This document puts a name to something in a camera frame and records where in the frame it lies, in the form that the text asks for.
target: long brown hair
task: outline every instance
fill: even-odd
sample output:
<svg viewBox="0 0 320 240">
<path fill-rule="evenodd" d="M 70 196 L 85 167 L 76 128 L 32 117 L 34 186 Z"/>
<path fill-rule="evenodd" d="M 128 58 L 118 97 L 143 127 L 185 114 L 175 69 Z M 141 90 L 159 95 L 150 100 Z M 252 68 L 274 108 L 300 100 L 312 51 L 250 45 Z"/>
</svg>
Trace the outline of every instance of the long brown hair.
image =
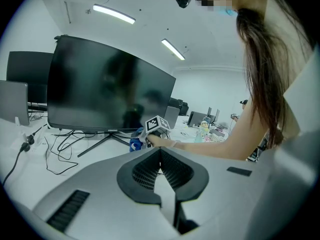
<svg viewBox="0 0 320 240">
<path fill-rule="evenodd" d="M 302 25 L 305 34 L 300 32 L 299 36 L 305 38 L 311 47 L 314 47 L 316 42 L 312 37 L 312 31 L 305 27 L 299 13 L 294 10 L 294 6 L 287 0 L 275 1 L 297 31 L 299 30 L 294 21 Z M 280 37 L 274 36 L 266 29 L 264 18 L 260 13 L 246 8 L 239 9 L 237 13 L 237 31 L 245 44 L 246 80 L 252 99 L 252 119 L 257 112 L 261 122 L 268 127 L 267 147 L 271 148 L 277 142 L 278 124 L 283 129 L 287 118 L 286 101 L 283 97 L 286 87 L 277 68 L 279 64 L 277 64 L 276 52 L 282 49 L 281 54 L 285 56 L 282 59 L 286 64 L 281 67 L 286 69 L 288 50 Z"/>
</svg>

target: blue object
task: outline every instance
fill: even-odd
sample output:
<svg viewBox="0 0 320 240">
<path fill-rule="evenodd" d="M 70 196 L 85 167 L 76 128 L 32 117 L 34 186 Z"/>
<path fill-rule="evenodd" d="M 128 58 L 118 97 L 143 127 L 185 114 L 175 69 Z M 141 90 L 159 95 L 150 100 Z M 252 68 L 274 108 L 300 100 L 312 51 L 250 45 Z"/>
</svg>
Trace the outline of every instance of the blue object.
<svg viewBox="0 0 320 240">
<path fill-rule="evenodd" d="M 222 15 L 228 15 L 228 16 L 237 16 L 237 12 L 232 10 L 232 9 L 227 9 L 227 8 L 221 8 L 219 10 L 219 13 Z"/>
<path fill-rule="evenodd" d="M 140 127 L 138 130 L 136 130 L 136 132 L 134 132 L 131 135 L 132 139 L 130 139 L 130 142 L 129 142 L 129 144 L 130 144 L 129 151 L 130 152 L 141 150 L 143 143 L 138 139 L 138 137 L 142 133 L 143 130 L 144 130 L 144 128 Z"/>
</svg>

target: ceiling light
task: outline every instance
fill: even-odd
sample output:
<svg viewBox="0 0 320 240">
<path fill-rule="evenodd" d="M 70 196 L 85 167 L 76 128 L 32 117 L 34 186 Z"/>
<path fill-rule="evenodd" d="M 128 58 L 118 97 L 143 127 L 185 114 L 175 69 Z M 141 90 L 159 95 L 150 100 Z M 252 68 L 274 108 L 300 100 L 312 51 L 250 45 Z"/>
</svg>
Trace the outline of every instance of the ceiling light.
<svg viewBox="0 0 320 240">
<path fill-rule="evenodd" d="M 168 47 L 180 60 L 184 61 L 185 57 L 182 56 L 182 54 L 180 52 L 178 52 L 178 50 L 176 48 L 174 48 L 174 46 L 169 43 L 169 41 L 167 39 L 163 39 L 161 41 L 166 47 Z"/>
<path fill-rule="evenodd" d="M 123 20 L 125 22 L 128 22 L 130 24 L 133 24 L 136 21 L 134 18 L 131 18 L 131 17 L 119 12 L 119 11 L 104 7 L 102 5 L 95 4 L 93 6 L 93 9 L 95 11 L 97 11 L 97 12 L 101 12 L 101 13 L 104 13 L 104 14 L 109 14 L 111 16 L 117 17 L 118 19 L 121 19 L 121 20 Z"/>
</svg>

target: white wall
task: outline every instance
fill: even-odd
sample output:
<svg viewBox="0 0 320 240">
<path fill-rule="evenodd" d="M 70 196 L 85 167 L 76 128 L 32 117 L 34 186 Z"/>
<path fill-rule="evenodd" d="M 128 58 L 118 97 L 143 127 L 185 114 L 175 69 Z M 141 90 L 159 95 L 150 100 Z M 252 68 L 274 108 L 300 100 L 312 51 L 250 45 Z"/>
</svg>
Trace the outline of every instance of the white wall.
<svg viewBox="0 0 320 240">
<path fill-rule="evenodd" d="M 171 97 L 188 103 L 189 110 L 207 113 L 212 108 L 212 115 L 220 110 L 218 123 L 232 122 L 230 115 L 242 113 L 242 100 L 249 99 L 250 93 L 243 71 L 220 69 L 191 69 L 173 72 L 176 82 Z"/>
<path fill-rule="evenodd" d="M 61 34 L 43 0 L 25 0 L 0 41 L 0 80 L 6 79 L 10 51 L 53 53 L 54 37 Z"/>
</svg>

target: monitor stand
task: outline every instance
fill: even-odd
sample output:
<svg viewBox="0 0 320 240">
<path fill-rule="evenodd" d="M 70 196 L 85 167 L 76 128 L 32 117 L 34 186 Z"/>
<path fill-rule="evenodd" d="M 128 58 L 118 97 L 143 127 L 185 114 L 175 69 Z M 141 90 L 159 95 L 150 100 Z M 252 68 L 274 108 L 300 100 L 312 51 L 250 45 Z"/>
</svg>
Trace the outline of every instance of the monitor stand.
<svg viewBox="0 0 320 240">
<path fill-rule="evenodd" d="M 101 145 L 102 143 L 106 142 L 109 139 L 114 139 L 122 144 L 125 144 L 127 146 L 130 146 L 130 144 L 128 142 L 125 142 L 124 140 L 120 139 L 119 137 L 115 136 L 114 133 L 109 133 L 109 135 L 107 137 L 104 137 L 102 140 L 100 140 L 98 143 L 94 144 L 93 146 L 89 147 L 88 149 L 86 149 L 85 151 L 83 151 L 82 153 L 78 154 L 77 157 L 82 157 L 85 153 L 89 152 L 90 150 L 93 150 L 94 148 L 98 147 L 99 145 Z"/>
</svg>

